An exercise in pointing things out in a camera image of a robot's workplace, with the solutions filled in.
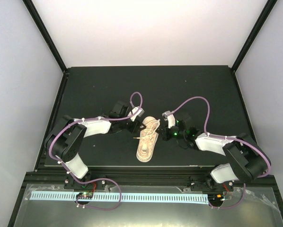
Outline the white shoelace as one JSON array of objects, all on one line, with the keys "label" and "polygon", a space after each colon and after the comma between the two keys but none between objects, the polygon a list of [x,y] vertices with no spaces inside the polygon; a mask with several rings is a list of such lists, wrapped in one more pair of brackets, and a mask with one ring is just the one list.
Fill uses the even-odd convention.
[{"label": "white shoelace", "polygon": [[135,137],[135,139],[143,139],[147,137],[151,137],[155,133],[155,127],[157,123],[160,123],[160,120],[151,120],[147,122],[146,128],[141,131],[141,135],[139,137]]}]

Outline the beige lace sneaker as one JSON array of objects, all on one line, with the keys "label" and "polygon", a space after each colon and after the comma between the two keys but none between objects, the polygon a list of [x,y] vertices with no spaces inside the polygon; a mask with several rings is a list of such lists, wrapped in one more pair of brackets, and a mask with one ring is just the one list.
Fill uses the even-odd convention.
[{"label": "beige lace sneaker", "polygon": [[[157,120],[157,119],[152,116],[148,116],[143,120],[142,123],[146,124],[151,120]],[[159,136],[158,133],[154,133],[151,137],[138,139],[139,144],[138,144],[136,156],[140,162],[145,163],[151,160],[158,136]]]}]

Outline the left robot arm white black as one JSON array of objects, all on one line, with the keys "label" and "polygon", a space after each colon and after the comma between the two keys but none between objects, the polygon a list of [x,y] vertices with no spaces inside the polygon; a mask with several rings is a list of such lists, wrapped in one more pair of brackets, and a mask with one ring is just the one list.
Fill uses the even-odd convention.
[{"label": "left robot arm white black", "polygon": [[98,134],[114,134],[122,130],[137,133],[145,129],[145,125],[137,118],[144,110],[139,106],[129,107],[117,102],[108,113],[89,119],[75,119],[63,116],[54,126],[44,141],[44,147],[50,157],[66,166],[69,173],[75,176],[75,183],[81,189],[91,185],[92,178],[87,174],[88,167],[79,156],[83,139]]}]

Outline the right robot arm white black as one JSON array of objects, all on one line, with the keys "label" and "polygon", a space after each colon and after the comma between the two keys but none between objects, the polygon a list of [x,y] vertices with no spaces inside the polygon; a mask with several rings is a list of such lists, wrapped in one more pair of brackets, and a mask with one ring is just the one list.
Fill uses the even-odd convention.
[{"label": "right robot arm white black", "polygon": [[251,183],[268,175],[271,170],[269,158],[247,134],[238,137],[214,135],[196,127],[187,127],[184,120],[175,118],[170,111],[164,112],[162,117],[168,123],[159,127],[157,132],[164,141],[175,138],[185,143],[184,148],[208,151],[227,158],[226,164],[215,167],[205,179],[205,185],[211,191],[220,188],[224,182]]}]

